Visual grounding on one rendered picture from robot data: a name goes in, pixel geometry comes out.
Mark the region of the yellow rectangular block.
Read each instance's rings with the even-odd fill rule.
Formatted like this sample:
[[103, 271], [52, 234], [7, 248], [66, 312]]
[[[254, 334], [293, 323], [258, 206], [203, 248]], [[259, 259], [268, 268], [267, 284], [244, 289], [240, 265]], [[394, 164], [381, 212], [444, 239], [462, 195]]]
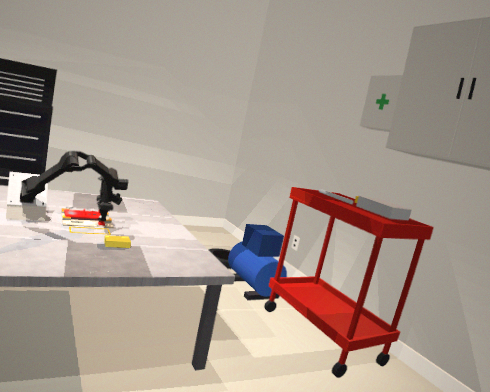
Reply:
[[104, 236], [105, 247], [130, 248], [131, 240], [127, 236]]

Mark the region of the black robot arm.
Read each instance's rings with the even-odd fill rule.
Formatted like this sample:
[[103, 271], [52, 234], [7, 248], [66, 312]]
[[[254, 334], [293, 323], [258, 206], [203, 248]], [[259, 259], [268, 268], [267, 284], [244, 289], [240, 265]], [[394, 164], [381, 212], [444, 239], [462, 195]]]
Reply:
[[[78, 156], [87, 160], [87, 164], [79, 166]], [[94, 155], [88, 155], [82, 151], [69, 151], [64, 154], [59, 162], [43, 172], [39, 176], [31, 176], [21, 181], [20, 200], [21, 203], [32, 203], [35, 196], [46, 190], [47, 185], [52, 180], [65, 172], [83, 171], [90, 168], [97, 172], [98, 179], [101, 181], [101, 189], [103, 190], [127, 190], [128, 179], [118, 179], [117, 170], [107, 168]], [[116, 205], [120, 205], [122, 197], [120, 194], [111, 195], [110, 200]], [[33, 203], [32, 203], [33, 204]]]

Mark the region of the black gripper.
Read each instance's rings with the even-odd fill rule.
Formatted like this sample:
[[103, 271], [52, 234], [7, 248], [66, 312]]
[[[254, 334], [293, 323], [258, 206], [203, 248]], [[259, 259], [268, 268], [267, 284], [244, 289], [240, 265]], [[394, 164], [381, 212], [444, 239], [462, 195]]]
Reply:
[[[97, 196], [97, 203], [100, 216], [102, 220], [104, 220], [109, 211], [114, 210], [114, 206], [112, 205], [112, 201], [110, 200], [111, 195], [113, 195], [113, 190], [103, 190], [100, 188], [100, 195]], [[110, 203], [109, 203], [110, 202]]]

